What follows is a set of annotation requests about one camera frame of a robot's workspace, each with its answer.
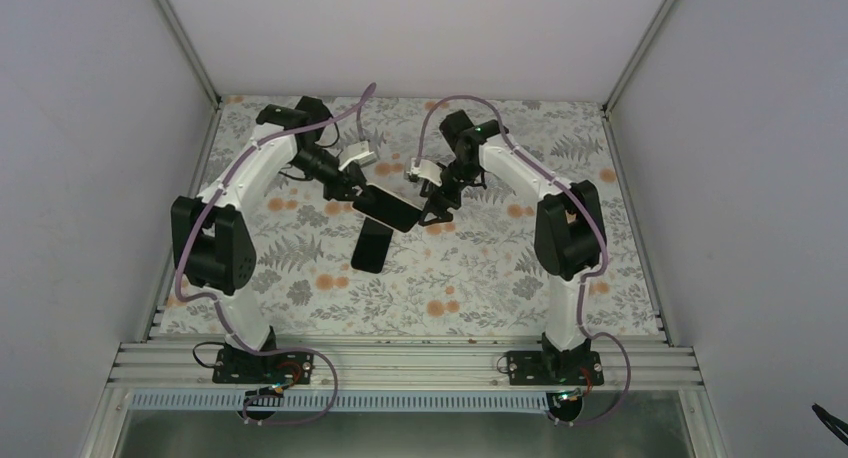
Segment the purple phone with black screen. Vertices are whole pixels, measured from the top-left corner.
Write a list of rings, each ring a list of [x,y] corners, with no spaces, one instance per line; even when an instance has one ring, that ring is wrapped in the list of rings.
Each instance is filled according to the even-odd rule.
[[[420,207],[375,184],[367,185],[367,190],[354,200],[353,208],[369,219],[403,233],[417,226],[423,213]]]

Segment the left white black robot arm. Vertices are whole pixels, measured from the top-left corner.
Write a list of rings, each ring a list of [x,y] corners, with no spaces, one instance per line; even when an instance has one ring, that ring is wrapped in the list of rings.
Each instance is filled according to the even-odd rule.
[[[271,326],[249,286],[258,258],[247,216],[286,167],[321,183],[327,200],[372,198],[363,173],[375,158],[368,140],[359,138],[338,153],[320,142],[323,131],[336,128],[339,120],[317,98],[303,97],[293,108],[266,106],[223,172],[196,196],[179,196],[171,206],[175,296],[182,303],[211,301],[226,344],[243,351],[239,370],[255,383],[276,374],[279,358],[270,349]]]

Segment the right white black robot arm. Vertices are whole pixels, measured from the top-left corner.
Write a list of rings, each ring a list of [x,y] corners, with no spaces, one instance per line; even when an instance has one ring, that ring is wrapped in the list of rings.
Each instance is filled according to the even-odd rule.
[[[551,278],[548,320],[541,338],[538,377],[565,385],[591,353],[592,336],[583,324],[587,280],[603,271],[606,235],[599,193],[588,181],[564,182],[517,144],[501,118],[475,125],[463,110],[439,126],[454,158],[439,164],[416,156],[405,169],[421,185],[422,226],[452,221],[462,192],[492,175],[535,206],[533,249]]]

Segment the black object at corner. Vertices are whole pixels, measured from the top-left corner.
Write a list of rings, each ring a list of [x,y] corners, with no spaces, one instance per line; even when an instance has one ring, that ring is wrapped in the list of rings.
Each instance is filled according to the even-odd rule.
[[[811,409],[828,431],[830,431],[844,445],[848,445],[847,423],[845,421],[831,414],[818,403],[814,403],[811,406]]]

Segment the front aluminium rail beam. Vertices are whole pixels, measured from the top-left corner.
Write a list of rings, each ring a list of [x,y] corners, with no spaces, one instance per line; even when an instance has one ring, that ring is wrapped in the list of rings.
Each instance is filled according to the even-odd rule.
[[[328,369],[335,366],[343,390],[501,391],[508,385],[503,374],[503,354],[531,349],[520,341],[366,343],[317,342],[314,349],[326,355],[317,360],[311,384],[319,390],[332,386]],[[605,378],[600,390],[611,391],[629,382],[632,389],[699,389],[704,380],[690,348],[668,347],[662,342],[636,341],[622,348],[607,340],[592,346],[600,355]],[[194,349],[180,341],[154,340],[119,347],[107,382],[115,387],[212,386],[212,370],[198,365],[215,357],[215,350]]]

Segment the left aluminium frame post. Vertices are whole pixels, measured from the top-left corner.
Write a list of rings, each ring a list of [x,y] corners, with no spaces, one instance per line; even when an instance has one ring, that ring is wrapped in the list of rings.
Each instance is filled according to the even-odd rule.
[[[221,95],[217,92],[202,60],[196,51],[188,33],[181,23],[180,18],[171,0],[153,0],[160,14],[164,18],[169,32],[177,42],[183,57],[188,63],[192,74],[201,87],[205,97],[215,107],[221,103]]]

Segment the aluminium frame post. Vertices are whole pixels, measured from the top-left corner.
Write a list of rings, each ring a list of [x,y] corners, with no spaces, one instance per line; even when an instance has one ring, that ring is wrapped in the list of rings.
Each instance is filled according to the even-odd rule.
[[[177,42],[183,57],[188,63],[192,74],[201,87],[205,97],[215,107],[221,103],[221,95],[217,92],[202,60],[196,51],[188,33],[181,23],[180,18],[171,0],[153,0],[160,14],[164,18],[169,32]]]
[[[678,0],[662,0],[654,12],[648,26],[644,30],[630,58],[625,64],[625,67],[619,74],[606,101],[603,103],[602,110],[606,117],[609,117],[612,114],[619,103],[628,84],[631,82],[634,74],[643,61],[643,58],[648,53],[677,1]]]

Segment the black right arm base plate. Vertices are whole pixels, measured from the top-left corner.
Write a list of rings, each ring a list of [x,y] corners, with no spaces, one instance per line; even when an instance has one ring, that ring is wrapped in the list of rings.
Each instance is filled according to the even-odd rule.
[[[511,386],[601,386],[604,368],[597,352],[583,353],[567,367],[554,370],[541,351],[509,351],[503,355]]]

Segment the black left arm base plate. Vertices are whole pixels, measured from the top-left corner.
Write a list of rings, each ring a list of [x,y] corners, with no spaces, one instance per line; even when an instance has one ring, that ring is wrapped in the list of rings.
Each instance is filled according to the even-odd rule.
[[[218,351],[211,380],[216,384],[307,385],[315,355],[303,350],[257,356],[225,345]]]

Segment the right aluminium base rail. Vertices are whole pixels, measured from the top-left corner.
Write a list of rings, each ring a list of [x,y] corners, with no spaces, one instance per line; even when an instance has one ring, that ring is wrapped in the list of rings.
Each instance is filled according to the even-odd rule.
[[[660,330],[660,333],[664,338],[665,344],[667,344],[669,347],[677,347],[677,343],[674,340],[672,329],[669,325],[669,315],[664,309],[664,305],[662,302],[662,297],[656,281],[655,270],[650,261],[647,243],[642,232],[641,223],[639,221],[639,216],[636,210],[630,183],[628,182],[624,162],[622,161],[620,147],[618,146],[616,140],[616,135],[612,124],[612,114],[606,106],[601,107],[601,112],[603,116],[602,123],[605,137],[609,146],[613,166],[617,173],[617,180],[622,193],[622,200],[627,212],[640,264],[642,266],[648,295],[651,300],[653,309],[655,310],[658,320],[660,322],[660,324],[658,325],[658,329]]]

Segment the right aluminium frame post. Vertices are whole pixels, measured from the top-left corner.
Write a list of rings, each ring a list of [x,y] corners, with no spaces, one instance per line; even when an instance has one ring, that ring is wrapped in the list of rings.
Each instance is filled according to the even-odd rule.
[[[631,82],[634,74],[643,61],[643,58],[648,53],[677,1],[678,0],[662,0],[654,12],[648,26],[644,30],[630,58],[625,64],[625,67],[619,74],[606,101],[603,103],[602,110],[606,117],[609,117],[612,114],[619,103],[628,84]]]

